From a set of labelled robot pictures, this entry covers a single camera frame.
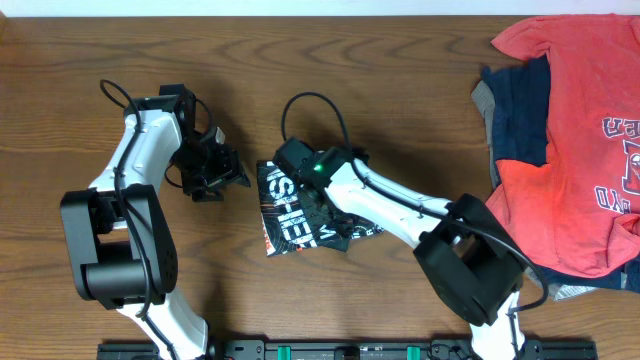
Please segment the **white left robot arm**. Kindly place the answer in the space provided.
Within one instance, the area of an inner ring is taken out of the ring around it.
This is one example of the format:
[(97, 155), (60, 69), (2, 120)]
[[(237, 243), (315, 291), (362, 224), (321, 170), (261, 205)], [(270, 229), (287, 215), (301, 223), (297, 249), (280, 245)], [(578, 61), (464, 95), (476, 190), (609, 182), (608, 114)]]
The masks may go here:
[(209, 122), (195, 127), (202, 102), (190, 92), (125, 105), (125, 132), (104, 171), (69, 191), (60, 212), (79, 296), (134, 321), (159, 359), (205, 359), (209, 326), (177, 287), (178, 257), (158, 193), (167, 172), (193, 202), (223, 200), (231, 184), (251, 185), (237, 150)]

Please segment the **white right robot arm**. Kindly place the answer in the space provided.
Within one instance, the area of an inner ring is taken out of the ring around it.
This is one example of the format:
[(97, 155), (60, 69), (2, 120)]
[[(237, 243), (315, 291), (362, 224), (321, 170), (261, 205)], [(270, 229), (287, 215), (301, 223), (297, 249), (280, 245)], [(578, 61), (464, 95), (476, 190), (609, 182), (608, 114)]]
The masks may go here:
[(303, 148), (293, 175), (332, 212), (362, 217), (406, 243), (440, 300), (470, 325), (479, 358), (521, 357), (518, 301), (527, 259), (480, 200), (415, 192), (341, 148)]

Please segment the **black orange-lined jersey shirt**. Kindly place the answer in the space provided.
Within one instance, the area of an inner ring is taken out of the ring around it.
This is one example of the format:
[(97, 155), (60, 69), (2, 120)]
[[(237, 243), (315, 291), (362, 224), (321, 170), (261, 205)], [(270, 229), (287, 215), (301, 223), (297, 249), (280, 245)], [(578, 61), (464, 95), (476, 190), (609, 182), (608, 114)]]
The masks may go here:
[(273, 162), (260, 160), (256, 168), (267, 255), (319, 247), (345, 252), (351, 241), (384, 232), (362, 217), (315, 205)]

